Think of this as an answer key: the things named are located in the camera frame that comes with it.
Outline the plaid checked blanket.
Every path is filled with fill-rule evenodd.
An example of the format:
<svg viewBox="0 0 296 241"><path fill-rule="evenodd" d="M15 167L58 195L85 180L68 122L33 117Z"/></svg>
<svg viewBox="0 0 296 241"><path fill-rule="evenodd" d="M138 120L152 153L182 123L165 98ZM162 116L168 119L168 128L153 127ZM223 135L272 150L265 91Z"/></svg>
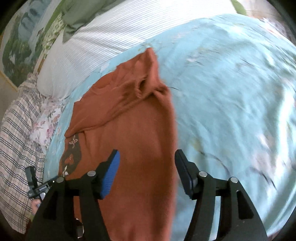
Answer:
<svg viewBox="0 0 296 241"><path fill-rule="evenodd" d="M37 180L43 181L45 154L29 139L43 101L37 76L29 73L1 122L1 213L19 233L25 233L32 212L25 168L33 166Z"/></svg>

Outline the light blue floral bedsheet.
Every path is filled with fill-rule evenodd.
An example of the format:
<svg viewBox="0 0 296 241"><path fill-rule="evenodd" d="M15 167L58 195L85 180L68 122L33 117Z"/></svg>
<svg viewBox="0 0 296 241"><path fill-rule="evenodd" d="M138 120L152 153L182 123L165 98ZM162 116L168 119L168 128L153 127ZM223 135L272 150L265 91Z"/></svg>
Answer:
<svg viewBox="0 0 296 241"><path fill-rule="evenodd" d="M295 45L247 16L196 19L100 64L67 99L44 179L58 173L74 102L149 47L173 96L178 147L211 176L237 177L267 235L279 232L295 209Z"/></svg>

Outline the pink floral white pillowcase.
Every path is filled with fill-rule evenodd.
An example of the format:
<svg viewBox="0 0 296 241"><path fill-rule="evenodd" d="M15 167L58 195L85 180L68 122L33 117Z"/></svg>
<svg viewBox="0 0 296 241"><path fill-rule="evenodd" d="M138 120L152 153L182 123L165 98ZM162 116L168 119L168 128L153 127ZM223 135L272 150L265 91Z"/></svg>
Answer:
<svg viewBox="0 0 296 241"><path fill-rule="evenodd" d="M33 123L29 140L39 145L44 154L47 153L51 144L53 134L55 133L65 105L66 100L46 98L41 105L41 114Z"/></svg>

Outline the green grey cloth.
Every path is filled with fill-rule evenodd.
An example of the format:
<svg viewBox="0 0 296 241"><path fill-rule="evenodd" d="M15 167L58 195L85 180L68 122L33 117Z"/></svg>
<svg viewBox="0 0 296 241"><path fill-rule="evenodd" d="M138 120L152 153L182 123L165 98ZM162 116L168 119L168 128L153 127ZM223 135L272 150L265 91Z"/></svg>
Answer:
<svg viewBox="0 0 296 241"><path fill-rule="evenodd" d="M63 43L67 42L81 27L95 17L114 8L121 0L72 0L62 4L62 20L65 24Z"/></svg>

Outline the white striped pillow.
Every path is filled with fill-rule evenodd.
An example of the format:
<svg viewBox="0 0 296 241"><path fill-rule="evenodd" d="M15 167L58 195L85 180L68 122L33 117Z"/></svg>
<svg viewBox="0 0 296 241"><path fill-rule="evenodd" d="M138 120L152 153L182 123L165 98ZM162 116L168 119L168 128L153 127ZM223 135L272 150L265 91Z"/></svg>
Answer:
<svg viewBox="0 0 296 241"><path fill-rule="evenodd" d="M64 99L98 67L125 50L198 18L235 14L231 1L124 1L80 28L60 34L37 78L46 96Z"/></svg>

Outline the rust orange knit sweater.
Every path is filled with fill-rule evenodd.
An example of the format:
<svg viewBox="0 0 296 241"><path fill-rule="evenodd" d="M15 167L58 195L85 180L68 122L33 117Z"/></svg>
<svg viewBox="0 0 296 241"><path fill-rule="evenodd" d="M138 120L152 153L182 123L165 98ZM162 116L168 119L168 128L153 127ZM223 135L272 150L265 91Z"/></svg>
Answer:
<svg viewBox="0 0 296 241"><path fill-rule="evenodd" d="M168 87L153 49L121 63L74 103L59 174L80 178L120 153L99 202L112 240L169 240L176 202L177 134Z"/></svg>

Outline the framed landscape painting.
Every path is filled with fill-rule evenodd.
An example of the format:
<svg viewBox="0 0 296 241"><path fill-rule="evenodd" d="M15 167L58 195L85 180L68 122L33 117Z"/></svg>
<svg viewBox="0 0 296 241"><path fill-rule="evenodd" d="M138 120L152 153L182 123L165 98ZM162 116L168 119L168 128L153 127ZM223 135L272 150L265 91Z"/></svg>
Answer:
<svg viewBox="0 0 296 241"><path fill-rule="evenodd" d="M6 25L1 39L1 73L19 87L39 70L64 30L64 1L26 1Z"/></svg>

